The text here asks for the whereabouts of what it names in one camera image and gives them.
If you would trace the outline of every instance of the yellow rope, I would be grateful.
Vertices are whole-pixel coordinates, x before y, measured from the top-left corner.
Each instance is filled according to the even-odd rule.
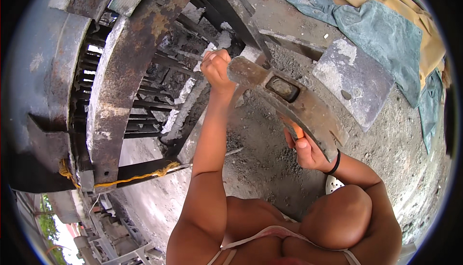
[[[155,172],[152,172],[152,173],[149,173],[149,174],[145,174],[145,175],[136,175],[136,176],[133,176],[129,179],[126,179],[126,180],[120,180],[120,181],[113,181],[113,182],[105,182],[105,183],[98,183],[95,185],[95,187],[110,187],[114,184],[118,184],[118,183],[121,183],[121,182],[128,182],[128,181],[133,181],[133,180],[137,180],[137,179],[141,179],[141,178],[145,178],[145,177],[149,177],[149,176],[165,176],[167,174],[167,172],[169,171],[169,169],[172,169],[172,168],[175,168],[176,166],[179,166],[180,164],[178,162],[173,162],[173,163],[170,163],[168,164],[165,168],[163,169],[158,169],[156,170]]]
[[[112,185],[115,185],[115,184],[118,184],[118,183],[121,183],[121,182],[128,182],[128,181],[133,181],[133,180],[137,180],[137,179],[142,179],[142,178],[146,178],[146,177],[149,177],[149,176],[165,176],[167,174],[167,172],[170,170],[170,169],[173,169],[177,166],[179,166],[180,163],[178,162],[172,162],[170,164],[168,164],[165,168],[163,169],[158,169],[156,170],[155,172],[152,172],[152,173],[149,173],[149,174],[144,174],[144,175],[136,175],[136,176],[133,176],[129,179],[126,179],[126,180],[120,180],[120,181],[112,181],[112,182],[104,182],[104,183],[97,183],[95,185],[96,188],[98,187],[110,187]],[[60,175],[62,176],[65,176],[67,177],[68,179],[71,179],[72,183],[74,184],[74,186],[76,188],[80,188],[81,186],[79,186],[75,181],[74,181],[74,178],[72,177],[72,174],[71,172],[69,171],[69,168],[68,166],[66,165],[66,160],[65,159],[62,159],[60,162],[59,162],[59,173]]]
[[[66,164],[66,159],[64,158],[59,162],[59,174],[67,177],[68,180],[71,179],[72,183],[74,184],[74,187],[80,188],[80,186],[74,181],[74,178],[72,177],[72,174],[69,171],[69,168]]]

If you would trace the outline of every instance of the sky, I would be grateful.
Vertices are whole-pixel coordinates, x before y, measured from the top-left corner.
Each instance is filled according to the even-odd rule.
[[[72,265],[81,265],[84,263],[83,259],[77,258],[76,254],[79,252],[75,243],[74,238],[69,233],[65,224],[61,223],[59,218],[54,215],[53,218],[55,219],[56,229],[58,231],[58,241],[55,242],[55,245],[61,245],[66,248],[62,249],[62,254],[64,256],[64,260]]]

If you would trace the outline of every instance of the white string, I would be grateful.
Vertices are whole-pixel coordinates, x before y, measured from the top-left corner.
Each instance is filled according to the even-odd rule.
[[[92,207],[90,208],[89,213],[92,211],[93,207],[96,205],[96,202],[98,202],[98,200],[100,199],[100,195],[101,193],[98,194],[98,198],[96,198],[96,201],[95,203],[93,203]]]

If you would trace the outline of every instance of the tan cloth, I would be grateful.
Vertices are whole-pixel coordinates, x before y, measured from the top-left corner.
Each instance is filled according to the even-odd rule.
[[[354,7],[359,7],[368,0],[345,0]],[[445,54],[443,41],[432,21],[431,15],[422,10],[412,0],[375,0],[401,14],[423,31],[420,47],[420,84],[426,84],[426,77],[440,64]]]

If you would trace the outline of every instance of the woman's knee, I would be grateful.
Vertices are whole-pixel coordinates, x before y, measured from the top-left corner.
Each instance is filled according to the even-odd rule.
[[[364,236],[371,218],[371,199],[347,185],[318,199],[304,217],[300,232],[321,247],[345,249]]]

